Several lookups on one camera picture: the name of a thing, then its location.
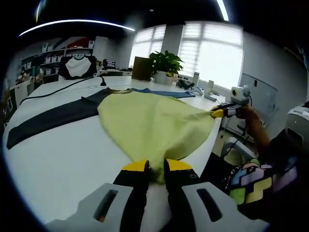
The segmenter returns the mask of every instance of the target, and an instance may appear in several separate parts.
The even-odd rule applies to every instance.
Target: white bottle
[[[198,80],[199,80],[199,73],[194,72],[192,83],[194,83],[195,87],[197,87],[197,85],[198,85]]]

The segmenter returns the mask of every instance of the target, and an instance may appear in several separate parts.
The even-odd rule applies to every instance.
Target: ceiling
[[[216,0],[156,0],[151,3],[140,0],[122,1],[123,3],[103,0],[46,0],[36,23],[35,12],[39,2],[22,1],[11,15],[14,20],[11,19],[13,22],[6,26],[7,32],[19,46],[62,36],[98,35],[119,39],[127,33],[121,28],[101,24],[65,23],[37,29],[18,38],[20,33],[31,27],[62,19],[107,21],[135,29],[160,24],[181,24],[190,20],[223,21]],[[224,0],[230,23],[241,25],[247,32],[294,51],[297,51],[296,44],[299,41],[309,41],[305,35],[305,30],[309,28],[309,20],[305,20],[305,15],[309,13],[309,2],[306,2],[308,1]]]

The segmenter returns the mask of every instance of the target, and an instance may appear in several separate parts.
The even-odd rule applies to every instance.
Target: person
[[[292,143],[285,130],[270,140],[259,116],[248,105],[240,108],[237,117],[245,119],[258,158],[233,166],[212,153],[201,179],[232,197],[248,218],[286,229],[303,217],[301,209],[309,205],[304,188],[308,183],[308,151]]]
[[[26,79],[27,79],[27,74],[26,74],[26,72],[25,72],[25,67],[23,66],[23,67],[21,68],[20,75],[19,75],[18,78],[16,79],[16,84],[18,85],[18,84],[20,84],[20,83],[26,81]]]
[[[4,132],[5,110],[6,110],[9,96],[10,96],[10,89],[9,89],[7,79],[5,78],[3,80],[2,98],[1,98],[1,103],[0,103],[0,134],[1,135]]]

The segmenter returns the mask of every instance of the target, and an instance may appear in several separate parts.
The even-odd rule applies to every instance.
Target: window blind
[[[243,60],[243,30],[211,22],[186,23],[179,57],[184,61],[183,75],[199,72],[200,80],[231,89],[237,86]]]
[[[141,30],[135,36],[131,50],[129,67],[133,67],[135,57],[147,58],[152,52],[161,52],[166,25]]]

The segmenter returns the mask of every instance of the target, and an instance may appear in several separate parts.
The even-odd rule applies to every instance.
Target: potted plant
[[[178,56],[165,51],[165,53],[155,52],[149,55],[154,73],[154,81],[160,84],[171,85],[173,75],[183,70],[180,62],[183,62]]]

